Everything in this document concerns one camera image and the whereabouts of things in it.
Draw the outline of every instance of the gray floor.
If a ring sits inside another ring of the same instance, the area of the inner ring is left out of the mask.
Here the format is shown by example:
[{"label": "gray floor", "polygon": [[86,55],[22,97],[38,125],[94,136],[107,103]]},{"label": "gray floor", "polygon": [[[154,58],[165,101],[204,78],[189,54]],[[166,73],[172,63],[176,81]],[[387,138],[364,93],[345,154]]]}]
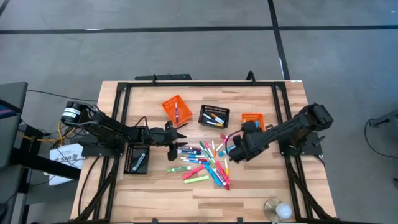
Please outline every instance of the gray floor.
[{"label": "gray floor", "polygon": [[[398,2],[276,0],[280,26],[398,24]],[[178,26],[270,26],[266,0],[11,0],[0,29],[89,29]],[[309,102],[335,119],[324,132],[326,172],[344,220],[395,223],[398,161],[366,145],[365,122],[398,107],[398,30],[282,31],[291,79],[304,82]],[[273,31],[151,34],[0,35],[1,83],[96,99],[103,80],[190,73],[194,79],[282,79]],[[29,93],[23,119],[54,131],[67,100]],[[398,156],[397,131],[369,130],[369,140]],[[48,154],[44,146],[41,154]],[[46,176],[35,173],[34,182]],[[76,182],[30,189],[30,220],[65,221]]]}]

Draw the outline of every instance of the yellow wire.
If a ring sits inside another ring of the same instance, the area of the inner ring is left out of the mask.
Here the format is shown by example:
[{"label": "yellow wire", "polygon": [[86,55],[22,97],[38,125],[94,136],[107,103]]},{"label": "yellow wire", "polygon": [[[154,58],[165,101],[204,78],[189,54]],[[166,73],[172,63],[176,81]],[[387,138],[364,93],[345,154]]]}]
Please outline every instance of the yellow wire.
[{"label": "yellow wire", "polygon": [[[60,125],[61,125],[61,122],[58,123],[58,133],[59,133],[59,134],[60,134],[60,130],[61,130],[61,129],[60,129]],[[71,130],[70,132],[68,132],[68,133],[67,133],[66,135],[64,135],[64,136],[62,136],[62,135],[60,134],[60,138],[58,138],[58,139],[36,139],[36,141],[40,141],[40,142],[56,142],[56,141],[61,140],[61,141],[62,141],[62,144],[63,144],[63,139],[66,138],[66,137],[68,137],[69,135],[71,135],[75,130],[76,130],[76,128],[72,128],[72,130]],[[24,135],[24,134],[21,134],[21,136],[22,136],[23,138],[32,140],[31,137],[26,136],[26,135]]]}]

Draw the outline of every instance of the black cable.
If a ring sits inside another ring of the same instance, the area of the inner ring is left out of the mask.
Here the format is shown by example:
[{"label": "black cable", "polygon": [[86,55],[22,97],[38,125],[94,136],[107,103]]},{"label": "black cable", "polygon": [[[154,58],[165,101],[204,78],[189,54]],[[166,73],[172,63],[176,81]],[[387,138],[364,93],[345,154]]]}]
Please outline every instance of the black cable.
[{"label": "black cable", "polygon": [[386,155],[386,154],[377,152],[377,151],[370,145],[369,140],[368,140],[368,137],[367,137],[367,135],[366,135],[366,128],[367,128],[368,124],[370,125],[369,122],[370,122],[370,121],[373,121],[373,120],[374,120],[374,119],[369,119],[369,120],[366,122],[365,128],[364,128],[364,136],[365,136],[365,140],[366,140],[366,143],[368,144],[369,148],[371,148],[375,153],[379,154],[380,156],[386,156],[386,157],[398,159],[398,156],[390,156],[390,155]]},{"label": "black cable", "polygon": [[85,100],[85,99],[73,98],[73,97],[69,97],[69,96],[62,96],[62,95],[58,95],[58,94],[54,94],[54,93],[47,93],[47,92],[38,91],[38,90],[29,90],[29,89],[28,89],[27,91],[31,91],[31,92],[34,92],[34,93],[48,94],[48,95],[57,96],[57,97],[62,97],[62,98],[71,99],[71,100],[81,100],[81,101],[87,101],[87,102],[97,102],[97,100]]},{"label": "black cable", "polygon": [[323,161],[323,159],[320,157],[320,155],[313,155],[313,156],[315,156],[315,158],[317,158],[319,161],[321,161],[321,163],[323,164],[323,166],[326,167],[325,161]]},{"label": "black cable", "polygon": [[83,186],[81,187],[80,196],[79,196],[79,203],[78,203],[78,214],[79,214],[79,215],[81,215],[81,198],[83,197],[83,191],[84,191],[84,189],[85,189],[85,186],[86,186],[86,183],[87,183],[87,180],[88,180],[88,176],[90,175],[91,170],[93,169],[94,165],[97,163],[97,161],[98,161],[99,158],[100,158],[100,157],[98,156],[98,157],[94,160],[94,162],[92,163],[92,165],[90,166],[90,168],[88,169],[88,172],[87,172],[85,181],[84,181],[84,183],[83,183]]}]

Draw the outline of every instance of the white paper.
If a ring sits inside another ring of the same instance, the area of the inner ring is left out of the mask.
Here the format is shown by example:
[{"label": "white paper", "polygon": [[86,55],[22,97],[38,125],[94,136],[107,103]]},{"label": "white paper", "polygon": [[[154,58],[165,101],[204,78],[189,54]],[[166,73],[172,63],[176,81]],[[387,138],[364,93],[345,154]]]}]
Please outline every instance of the white paper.
[{"label": "white paper", "polygon": [[[73,166],[78,169],[81,169],[83,167],[83,157],[81,156],[83,146],[79,144],[72,144],[68,146],[61,146],[58,148],[58,150],[56,149],[50,150],[51,160],[61,162],[68,166]],[[54,178],[52,178],[53,176],[54,175],[52,174],[49,175],[49,180],[50,180],[49,186],[63,184],[65,182],[72,180],[66,177],[59,177],[59,176],[55,176]]]}]

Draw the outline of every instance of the blue marker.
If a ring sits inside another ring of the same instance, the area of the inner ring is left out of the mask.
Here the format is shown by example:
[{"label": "blue marker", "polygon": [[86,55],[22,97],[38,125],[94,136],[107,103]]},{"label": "blue marker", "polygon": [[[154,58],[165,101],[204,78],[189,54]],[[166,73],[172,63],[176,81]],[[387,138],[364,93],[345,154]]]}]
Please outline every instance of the blue marker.
[{"label": "blue marker", "polygon": [[210,163],[209,163],[209,162],[204,162],[204,161],[194,161],[194,160],[191,160],[191,159],[183,159],[182,161],[184,161],[184,162],[192,162],[192,163],[197,163],[197,164],[210,165]]},{"label": "blue marker", "polygon": [[193,155],[200,155],[201,151],[197,150],[184,150],[184,149],[179,149],[177,150],[178,153],[185,153],[185,154],[193,154]]},{"label": "blue marker", "polygon": [[225,154],[226,154],[226,151],[224,150],[224,151],[222,151],[222,152],[219,152],[219,153],[218,153],[218,156],[223,157]]},{"label": "blue marker", "polygon": [[216,182],[216,184],[221,187],[221,182],[218,179],[218,177],[216,176],[216,174],[214,173],[214,171],[212,171],[212,169],[210,168],[209,165],[205,165],[205,168],[207,170],[207,172],[211,175],[211,177],[214,179],[214,181]]}]

